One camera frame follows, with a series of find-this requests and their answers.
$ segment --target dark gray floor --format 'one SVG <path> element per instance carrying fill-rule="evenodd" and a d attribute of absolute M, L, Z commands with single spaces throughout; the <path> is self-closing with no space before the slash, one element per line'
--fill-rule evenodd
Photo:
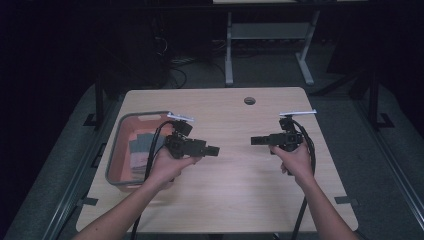
<path fill-rule="evenodd" d="M 307 58 L 314 86 L 307 86 L 295 61 L 294 52 L 299 44 L 287 44 L 278 51 L 265 51 L 250 58 L 234 58 L 233 87 L 286 87 L 299 86 L 306 92 L 313 92 L 334 82 L 340 75 L 327 74 L 326 66 L 333 46 L 313 45 Z M 214 64 L 195 62 L 178 69 L 187 74 L 184 88 L 225 87 L 222 73 L 223 57 L 214 59 Z M 176 81 L 181 83 L 180 72 L 172 71 Z M 173 88 L 170 80 L 165 88 Z M 346 84 L 325 97 L 310 97 L 311 105 L 317 109 L 317 119 L 339 171 L 346 192 L 358 205 L 353 206 L 359 222 L 359 233 L 363 239 L 424 239 L 424 232 L 416 221 L 404 195 L 387 163 L 387 156 L 376 141 L 382 137 L 407 174 L 421 199 L 424 191 L 421 183 L 424 175 L 424 141 L 399 109 L 395 98 L 381 87 L 380 112 L 387 113 L 395 127 L 381 129 L 377 134 L 363 118 L 367 98 L 353 101 Z M 74 114 L 52 150 L 42 172 L 30 194 L 9 229 L 6 239 L 42 239 L 47 229 L 56 226 L 51 223 L 59 207 L 65 209 L 68 221 L 58 224 L 58 239 L 70 239 L 76 234 L 75 224 L 81 207 L 78 199 L 89 189 L 95 168 L 91 162 L 96 159 L 97 149 L 109 137 L 116 120 L 121 101 L 107 101 L 106 122 L 99 131 L 83 126 L 88 114 L 95 112 L 94 89 L 91 87 L 75 108 Z M 63 200 L 64 193 L 75 177 L 77 169 L 83 169 L 75 194 L 71 201 Z M 289 239 L 290 234 L 281 234 Z M 139 239 L 208 239 L 207 235 L 140 235 Z M 272 239 L 272 234 L 227 234 L 225 240 Z M 302 233 L 298 239 L 318 239 L 314 233 Z"/>

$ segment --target dark background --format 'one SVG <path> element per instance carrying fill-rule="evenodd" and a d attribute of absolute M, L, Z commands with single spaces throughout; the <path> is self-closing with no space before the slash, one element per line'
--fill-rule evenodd
<path fill-rule="evenodd" d="M 223 12 L 167 12 L 152 29 L 151 19 L 140 13 L 86 11 L 86 6 L 78 1 L 1 3 L 0 236 L 13 221 L 73 108 L 97 78 L 105 79 L 110 98 L 129 89 L 160 88 L 166 81 L 167 57 L 158 58 L 153 51 L 159 47 L 153 35 L 169 39 L 175 51 L 204 58 L 212 57 L 211 39 L 225 39 Z M 331 72 L 349 74 L 364 65 L 373 69 L 424 136 L 422 7 L 403 3 L 328 8 L 321 14 L 314 41 L 338 43 Z M 239 15 L 246 21 L 252 16 L 272 20 L 278 13 Z M 143 30 L 133 34 L 134 29 Z M 105 66 L 110 71 L 99 70 Z"/>

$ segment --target background desk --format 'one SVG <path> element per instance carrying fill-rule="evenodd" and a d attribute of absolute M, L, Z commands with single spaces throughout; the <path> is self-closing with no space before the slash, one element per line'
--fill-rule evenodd
<path fill-rule="evenodd" d="M 246 105 L 253 97 L 256 104 Z M 267 146 L 251 146 L 250 137 L 281 132 L 280 112 L 311 110 L 301 88 L 244 88 L 130 91 L 117 121 L 127 113 L 172 111 L 195 117 L 191 138 L 219 146 L 218 157 L 205 157 L 185 169 L 174 185 L 161 191 L 143 212 L 139 232 L 235 233 L 290 232 L 303 199 L 293 177 L 281 174 L 281 160 Z M 355 230 L 358 227 L 350 204 L 336 204 L 346 196 L 316 118 L 297 116 L 315 142 L 316 178 L 337 211 Z M 84 206 L 77 229 L 120 202 L 120 192 L 105 179 L 115 123 L 89 198 L 96 206 Z M 300 231 L 316 231 L 306 211 Z"/>

